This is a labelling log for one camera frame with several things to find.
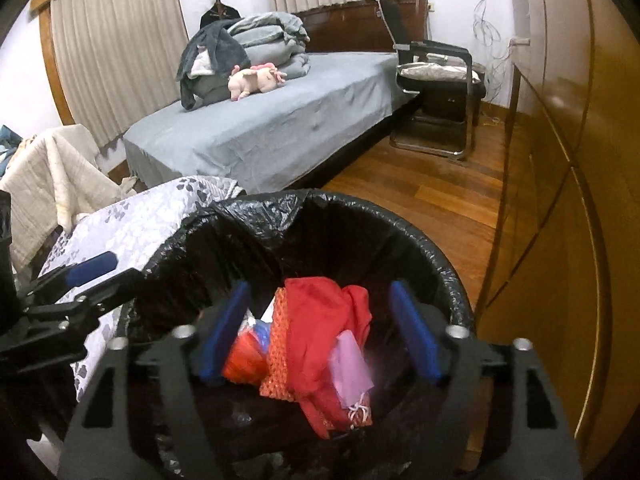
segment trash can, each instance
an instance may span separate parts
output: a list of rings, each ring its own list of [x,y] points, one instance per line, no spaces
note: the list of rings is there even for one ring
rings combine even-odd
[[[321,440],[296,403],[261,397],[252,386],[193,384],[207,436],[230,478],[397,477],[445,394],[417,380],[388,306],[390,284],[405,280],[419,301],[473,331],[459,277],[423,232],[370,202],[322,190],[213,204],[183,222],[145,275],[148,286],[118,327],[131,342],[193,323],[201,310],[228,298],[239,280],[251,285],[256,317],[286,278],[325,276],[369,292],[372,323],[364,353],[376,385],[372,426]],[[170,468],[171,437],[162,434],[158,416],[158,441]]]

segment pink plush toy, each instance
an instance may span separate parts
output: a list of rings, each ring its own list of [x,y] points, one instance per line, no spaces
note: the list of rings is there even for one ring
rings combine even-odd
[[[236,65],[229,78],[231,100],[238,101],[258,90],[262,93],[270,92],[278,87],[278,83],[284,83],[286,76],[287,74],[279,72],[273,63],[255,65],[244,70],[240,70]]]

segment wooden wardrobe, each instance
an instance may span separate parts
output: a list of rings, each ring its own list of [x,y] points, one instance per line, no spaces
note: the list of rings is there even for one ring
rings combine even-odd
[[[619,451],[640,403],[640,43],[620,9],[529,0],[478,304],[481,338],[533,341],[585,473]]]

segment chair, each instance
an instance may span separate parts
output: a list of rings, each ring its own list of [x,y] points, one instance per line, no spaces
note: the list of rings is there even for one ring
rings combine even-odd
[[[473,64],[466,48],[430,40],[411,41],[396,3],[379,0],[378,6],[398,52],[396,82],[405,93],[420,96],[420,109],[405,128],[392,133],[391,145],[464,159],[473,149],[479,102],[486,95],[483,67]],[[452,62],[449,56],[461,59],[463,64]]]

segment white quilt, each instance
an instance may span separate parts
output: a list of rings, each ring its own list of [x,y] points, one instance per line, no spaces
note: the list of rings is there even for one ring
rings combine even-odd
[[[0,189],[11,194],[11,259],[20,272],[61,225],[73,230],[89,214],[124,198],[95,165],[98,147],[80,124],[44,131],[12,161]]]

